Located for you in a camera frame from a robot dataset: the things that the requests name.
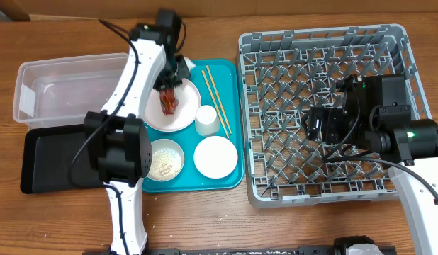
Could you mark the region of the red snack wrapper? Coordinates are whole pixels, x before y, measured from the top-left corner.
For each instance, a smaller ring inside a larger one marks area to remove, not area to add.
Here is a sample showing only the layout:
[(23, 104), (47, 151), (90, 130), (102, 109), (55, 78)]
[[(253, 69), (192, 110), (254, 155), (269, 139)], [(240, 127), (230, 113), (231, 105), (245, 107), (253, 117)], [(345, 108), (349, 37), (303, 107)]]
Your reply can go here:
[(165, 115), (173, 115), (179, 101), (176, 97), (174, 89), (167, 89), (159, 92), (159, 99), (162, 107), (162, 112)]

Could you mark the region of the white paper cup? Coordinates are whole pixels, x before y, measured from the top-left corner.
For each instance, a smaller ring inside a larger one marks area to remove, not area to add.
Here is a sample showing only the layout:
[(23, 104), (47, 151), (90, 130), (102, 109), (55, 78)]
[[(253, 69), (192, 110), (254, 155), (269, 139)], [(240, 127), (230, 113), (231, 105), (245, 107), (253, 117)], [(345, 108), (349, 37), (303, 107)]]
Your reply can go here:
[(218, 133), (220, 120), (216, 109), (210, 105), (201, 106), (196, 111), (195, 128), (196, 132), (203, 137)]

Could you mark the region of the grey bowl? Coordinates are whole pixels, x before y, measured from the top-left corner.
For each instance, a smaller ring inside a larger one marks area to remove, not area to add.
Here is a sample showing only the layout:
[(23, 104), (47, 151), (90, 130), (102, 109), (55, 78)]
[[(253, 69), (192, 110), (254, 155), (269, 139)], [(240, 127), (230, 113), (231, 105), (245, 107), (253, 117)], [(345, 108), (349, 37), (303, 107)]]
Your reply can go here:
[(184, 166), (183, 149), (173, 140), (158, 139), (151, 143), (152, 161), (147, 177), (153, 181), (171, 181)]

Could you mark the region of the small white bowl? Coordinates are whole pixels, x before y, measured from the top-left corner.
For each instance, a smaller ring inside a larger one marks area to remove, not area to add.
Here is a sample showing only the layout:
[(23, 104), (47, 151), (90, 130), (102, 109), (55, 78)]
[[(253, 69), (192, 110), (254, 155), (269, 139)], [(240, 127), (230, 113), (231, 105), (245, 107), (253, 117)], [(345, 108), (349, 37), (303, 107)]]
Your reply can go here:
[(225, 137), (211, 136), (201, 140), (193, 153), (197, 170), (210, 179), (222, 179), (237, 166), (238, 154), (235, 145)]

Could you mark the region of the pile of rice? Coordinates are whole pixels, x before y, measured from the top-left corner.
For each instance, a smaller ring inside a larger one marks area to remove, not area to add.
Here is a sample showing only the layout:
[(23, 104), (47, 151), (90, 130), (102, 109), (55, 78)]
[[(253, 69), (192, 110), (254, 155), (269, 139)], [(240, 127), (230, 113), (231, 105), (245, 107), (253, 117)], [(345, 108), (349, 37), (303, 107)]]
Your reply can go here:
[(170, 181), (181, 171), (183, 161), (180, 154), (173, 149), (158, 149), (152, 157), (147, 175), (153, 181)]

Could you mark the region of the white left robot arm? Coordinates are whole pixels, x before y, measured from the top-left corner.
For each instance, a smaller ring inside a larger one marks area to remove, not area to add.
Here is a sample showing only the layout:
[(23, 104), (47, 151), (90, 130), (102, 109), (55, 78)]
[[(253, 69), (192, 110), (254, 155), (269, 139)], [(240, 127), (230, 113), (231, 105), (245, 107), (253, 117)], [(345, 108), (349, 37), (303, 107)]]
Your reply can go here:
[[(69, 167), (68, 181), (76, 188), (107, 190), (113, 241), (107, 254), (144, 254), (142, 185), (152, 163), (152, 145), (142, 119), (153, 90), (166, 91), (190, 76), (180, 50), (186, 24), (173, 10), (160, 9), (154, 24), (138, 23), (122, 38), (130, 46), (117, 87), (101, 111), (84, 119), (86, 140)], [(81, 155), (99, 177), (96, 185), (79, 183), (73, 170)]]

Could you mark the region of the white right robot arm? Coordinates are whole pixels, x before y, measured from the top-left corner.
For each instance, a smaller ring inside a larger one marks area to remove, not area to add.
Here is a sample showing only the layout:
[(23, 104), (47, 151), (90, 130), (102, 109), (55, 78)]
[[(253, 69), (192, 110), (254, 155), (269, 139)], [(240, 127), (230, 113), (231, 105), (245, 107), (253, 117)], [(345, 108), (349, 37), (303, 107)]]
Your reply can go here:
[(438, 124), (413, 119), (402, 74), (351, 74), (335, 84), (341, 108), (312, 107), (301, 125), (309, 140), (333, 145), (322, 161), (375, 162), (389, 173), (417, 254), (438, 254)]

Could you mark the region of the grey dishwasher rack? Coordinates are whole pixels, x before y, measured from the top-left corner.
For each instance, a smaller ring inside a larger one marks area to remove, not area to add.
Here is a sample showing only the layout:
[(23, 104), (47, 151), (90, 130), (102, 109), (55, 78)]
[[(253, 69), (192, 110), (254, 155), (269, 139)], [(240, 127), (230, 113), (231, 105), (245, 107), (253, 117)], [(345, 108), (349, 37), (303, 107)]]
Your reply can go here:
[(408, 33), (398, 24), (242, 34), (237, 69), (247, 161), (247, 192), (256, 208), (398, 194), (373, 159), (347, 161), (359, 149), (343, 143), (359, 128), (376, 130), (382, 103), (346, 101), (337, 82), (397, 74), (414, 119), (430, 110)]

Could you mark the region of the wooden chopstick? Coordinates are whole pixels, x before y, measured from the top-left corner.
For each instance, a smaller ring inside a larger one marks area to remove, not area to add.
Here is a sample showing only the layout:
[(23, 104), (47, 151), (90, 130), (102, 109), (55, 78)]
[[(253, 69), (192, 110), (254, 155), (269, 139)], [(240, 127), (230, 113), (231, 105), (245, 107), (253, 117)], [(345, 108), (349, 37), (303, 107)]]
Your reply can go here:
[(214, 91), (215, 91), (216, 97), (217, 97), (217, 99), (218, 99), (218, 103), (219, 103), (219, 105), (220, 105), (220, 108), (221, 108), (221, 110), (222, 110), (222, 112), (223, 112), (223, 118), (224, 118), (225, 123), (226, 123), (226, 125), (227, 125), (227, 127), (228, 127), (228, 131), (229, 131), (230, 134), (232, 134), (232, 129), (231, 129), (231, 127), (230, 127), (230, 124), (229, 124), (229, 121), (228, 121), (228, 117), (227, 117), (226, 112), (225, 112), (225, 109), (224, 109), (224, 107), (223, 107), (223, 103), (222, 103), (222, 101), (221, 101), (220, 95), (219, 95), (219, 93), (218, 93), (217, 86), (215, 85), (215, 80), (214, 80), (214, 77), (213, 77), (212, 72), (211, 72), (211, 70), (210, 70), (210, 67), (209, 67), (208, 65), (206, 65), (206, 69), (207, 69), (208, 74), (209, 74), (209, 76), (210, 76), (210, 80), (211, 80), (212, 83), (213, 83), (213, 88), (214, 88)]
[(230, 136), (229, 136), (229, 134), (228, 134), (228, 131), (226, 130), (226, 127), (225, 127), (225, 123), (224, 123), (223, 117), (222, 117), (222, 115), (221, 115), (221, 113), (220, 113), (220, 110), (219, 110), (218, 104), (217, 104), (217, 102), (216, 102), (215, 96), (213, 95), (213, 91), (212, 91), (212, 89), (211, 89), (211, 87), (210, 87), (210, 84), (209, 84), (208, 78), (206, 77), (206, 73), (205, 73), (204, 70), (201, 70), (201, 73), (202, 73), (202, 75), (203, 75), (204, 81), (205, 81), (206, 86), (207, 86), (207, 88), (208, 88), (208, 91), (209, 91), (210, 97), (211, 97), (212, 100), (213, 100), (213, 105), (215, 106), (216, 112), (217, 112), (218, 117), (219, 117), (219, 119), (220, 119), (220, 123), (221, 123), (221, 125), (222, 125), (222, 127), (223, 127), (223, 129), (224, 129), (224, 131), (225, 131), (225, 135), (226, 135), (226, 137), (227, 137), (228, 139), (230, 139)]

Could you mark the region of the large white plate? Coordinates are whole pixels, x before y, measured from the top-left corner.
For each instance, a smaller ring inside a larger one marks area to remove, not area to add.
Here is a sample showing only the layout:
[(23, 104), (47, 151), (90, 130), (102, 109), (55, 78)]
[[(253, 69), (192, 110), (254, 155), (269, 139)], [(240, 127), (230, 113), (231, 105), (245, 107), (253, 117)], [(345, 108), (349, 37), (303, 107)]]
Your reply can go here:
[(143, 120), (151, 128), (162, 132), (176, 132), (189, 126), (196, 119), (196, 112), (201, 106), (201, 95), (197, 87), (188, 79), (174, 90), (179, 105), (174, 114), (165, 115), (159, 101), (159, 93), (152, 90)]

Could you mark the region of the teal plastic tray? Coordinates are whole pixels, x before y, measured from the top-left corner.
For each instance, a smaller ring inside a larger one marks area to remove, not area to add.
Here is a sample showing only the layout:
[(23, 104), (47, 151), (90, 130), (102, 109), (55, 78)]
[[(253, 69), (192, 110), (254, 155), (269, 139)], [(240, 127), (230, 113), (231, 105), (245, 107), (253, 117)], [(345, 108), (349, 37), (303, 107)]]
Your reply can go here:
[[(210, 67), (217, 86), (223, 107), (232, 134), (226, 130), (230, 136), (230, 141), (235, 145), (238, 154), (238, 163), (234, 171), (218, 180), (213, 180), (203, 176), (195, 167), (193, 153), (198, 143), (203, 139), (195, 129), (194, 121), (187, 127), (176, 132), (162, 132), (153, 129), (145, 123), (149, 139), (153, 142), (158, 139), (169, 139), (175, 141), (184, 151), (184, 166), (180, 174), (171, 181), (159, 182), (145, 178), (143, 191), (148, 193), (166, 193), (182, 191), (205, 191), (216, 189), (227, 189), (236, 187), (244, 176), (243, 163), (243, 141), (242, 141), (242, 120), (240, 113), (240, 96), (238, 91), (237, 70), (234, 64), (226, 59), (203, 59), (193, 62), (196, 66), (191, 70), (189, 81), (194, 83), (201, 95), (202, 105), (213, 105), (208, 88), (204, 81), (201, 70), (204, 70), (206, 77), (209, 77), (206, 65)], [(225, 131), (220, 124), (218, 132), (220, 136), (226, 137)]]

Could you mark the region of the clear plastic bin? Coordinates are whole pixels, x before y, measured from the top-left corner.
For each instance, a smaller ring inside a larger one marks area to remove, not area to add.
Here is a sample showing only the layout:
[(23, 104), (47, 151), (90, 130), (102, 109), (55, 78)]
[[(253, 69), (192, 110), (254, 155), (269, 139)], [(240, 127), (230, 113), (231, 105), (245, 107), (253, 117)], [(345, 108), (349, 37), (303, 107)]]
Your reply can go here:
[(24, 62), (18, 70), (13, 119), (28, 129), (82, 124), (115, 90), (126, 53)]

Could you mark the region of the black tray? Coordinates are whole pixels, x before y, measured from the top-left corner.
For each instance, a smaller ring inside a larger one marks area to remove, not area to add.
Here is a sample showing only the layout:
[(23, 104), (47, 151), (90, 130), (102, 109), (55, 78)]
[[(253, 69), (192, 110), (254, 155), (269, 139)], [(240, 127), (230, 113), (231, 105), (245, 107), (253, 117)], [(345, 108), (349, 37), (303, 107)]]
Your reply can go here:
[(21, 192), (32, 194), (75, 189), (68, 181), (68, 171), (85, 141), (82, 124), (28, 131), (23, 149)]

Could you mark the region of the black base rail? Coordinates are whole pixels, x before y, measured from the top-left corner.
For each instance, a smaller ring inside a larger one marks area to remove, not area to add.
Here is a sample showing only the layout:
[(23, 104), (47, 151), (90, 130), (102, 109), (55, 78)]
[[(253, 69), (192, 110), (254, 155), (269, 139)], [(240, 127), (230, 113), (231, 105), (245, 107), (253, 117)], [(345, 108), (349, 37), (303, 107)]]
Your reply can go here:
[(296, 248), (278, 249), (207, 249), (180, 250), (176, 248), (149, 249), (147, 255), (344, 255), (383, 254), (397, 255), (395, 246), (377, 246), (371, 238), (361, 236), (339, 237), (331, 245), (301, 245)]

